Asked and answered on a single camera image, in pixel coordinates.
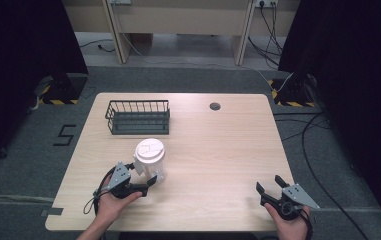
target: wall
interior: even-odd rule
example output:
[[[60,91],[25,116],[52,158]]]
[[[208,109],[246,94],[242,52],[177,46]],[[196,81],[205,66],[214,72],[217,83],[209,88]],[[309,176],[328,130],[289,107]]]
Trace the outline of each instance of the wall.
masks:
[[[293,19],[295,17],[300,0],[279,0],[277,4],[277,17],[276,17],[276,36],[287,37]],[[272,30],[272,8],[264,8],[262,10],[269,27]],[[255,8],[252,18],[252,24],[249,36],[270,36],[268,28],[259,8]]]
[[[102,0],[63,0],[75,32],[110,32]]]
[[[63,0],[75,32],[110,32],[103,0]],[[277,7],[276,35],[286,37],[293,22],[300,0],[279,0]],[[272,27],[272,10],[263,13]],[[259,8],[253,14],[250,36],[269,36]]]

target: cup lid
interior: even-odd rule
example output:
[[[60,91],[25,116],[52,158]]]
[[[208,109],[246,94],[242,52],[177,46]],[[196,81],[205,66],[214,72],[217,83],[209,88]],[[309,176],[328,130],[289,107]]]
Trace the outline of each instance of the cup lid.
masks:
[[[142,163],[154,163],[159,161],[164,154],[164,145],[161,141],[148,138],[141,141],[135,151],[136,158]]]

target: gray carpet floor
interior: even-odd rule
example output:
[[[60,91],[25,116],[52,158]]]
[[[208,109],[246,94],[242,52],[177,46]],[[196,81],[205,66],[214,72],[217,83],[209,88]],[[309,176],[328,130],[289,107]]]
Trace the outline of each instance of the gray carpet floor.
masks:
[[[51,207],[91,105],[100,92],[267,95],[294,180],[322,207],[311,215],[313,239],[363,239],[315,181],[304,158],[301,132],[314,116],[309,113],[323,110],[318,104],[314,108],[276,106],[268,84],[252,70],[89,67],[89,72],[78,104],[40,105],[15,132],[7,157],[0,159],[0,239],[74,239],[80,234],[46,230],[42,213]],[[263,73],[267,79],[280,74]],[[313,172],[369,239],[381,239],[381,209],[365,181],[351,168],[332,122],[327,114],[314,122],[316,125],[305,134],[305,149]],[[65,142],[58,138],[65,124],[75,125],[64,132],[74,135],[71,144],[53,146]],[[270,233],[253,233],[257,237],[266,234]],[[117,237],[117,233],[108,234],[108,239]],[[123,235],[121,239],[133,239],[133,235]],[[229,239],[239,237],[230,234]]]

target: desk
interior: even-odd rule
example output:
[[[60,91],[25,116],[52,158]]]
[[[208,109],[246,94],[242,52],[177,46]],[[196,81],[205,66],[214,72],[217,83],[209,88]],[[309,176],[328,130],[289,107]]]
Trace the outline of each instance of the desk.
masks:
[[[110,100],[169,100],[169,135],[111,135],[104,118]],[[221,109],[210,109],[212,102]],[[267,97],[260,94],[101,93],[91,108],[46,227],[84,230],[94,212],[83,214],[106,172],[131,163],[137,144],[148,137],[165,145],[165,182],[129,205],[114,231],[271,231],[260,206],[259,181],[281,196],[276,174],[293,177]],[[132,171],[131,182],[145,179]]]
[[[113,5],[103,0],[103,4],[120,63],[127,62],[131,48],[125,33],[168,33],[232,36],[235,64],[240,65],[253,1],[132,0],[131,5]]]

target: human hand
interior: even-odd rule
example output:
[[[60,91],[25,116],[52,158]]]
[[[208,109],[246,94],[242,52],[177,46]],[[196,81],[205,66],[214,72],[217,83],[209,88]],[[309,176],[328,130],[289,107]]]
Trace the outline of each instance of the human hand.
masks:
[[[277,235],[280,240],[305,240],[308,234],[308,226],[305,221],[298,217],[294,220],[287,221],[280,217],[277,210],[269,203],[265,203],[264,207],[271,215],[277,226]],[[310,208],[303,206],[303,210],[309,215]]]
[[[107,186],[112,176],[109,176],[103,186]],[[130,194],[124,199],[116,198],[111,193],[108,193],[106,190],[101,192],[99,200],[99,210],[96,218],[103,219],[103,221],[112,224],[116,219],[119,218],[122,210],[130,203],[137,200],[143,194],[141,192],[135,192]]]
[[[103,186],[107,186],[112,176],[109,176]],[[96,218],[88,228],[77,238],[78,240],[97,240],[109,228],[109,226],[118,219],[122,210],[137,198],[141,197],[141,192],[130,194],[124,199],[116,198],[112,193],[102,191],[99,200],[99,210]]]

